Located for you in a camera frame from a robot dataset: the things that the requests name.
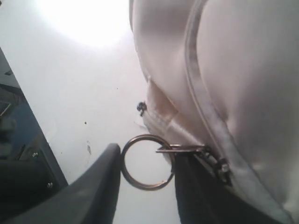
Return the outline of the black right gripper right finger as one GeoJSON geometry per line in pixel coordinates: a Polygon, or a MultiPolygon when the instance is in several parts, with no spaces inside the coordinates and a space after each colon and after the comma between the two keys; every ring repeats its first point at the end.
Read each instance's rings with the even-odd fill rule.
{"type": "Polygon", "coordinates": [[[241,163],[233,173],[208,171],[191,152],[175,154],[175,190],[183,224],[288,224],[289,215],[241,163]]]}

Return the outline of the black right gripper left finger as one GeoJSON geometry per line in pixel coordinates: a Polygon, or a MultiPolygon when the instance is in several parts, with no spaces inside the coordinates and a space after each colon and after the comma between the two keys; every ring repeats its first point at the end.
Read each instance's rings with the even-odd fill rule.
{"type": "Polygon", "coordinates": [[[7,224],[111,224],[121,177],[121,150],[111,143],[75,182],[7,224]]]}

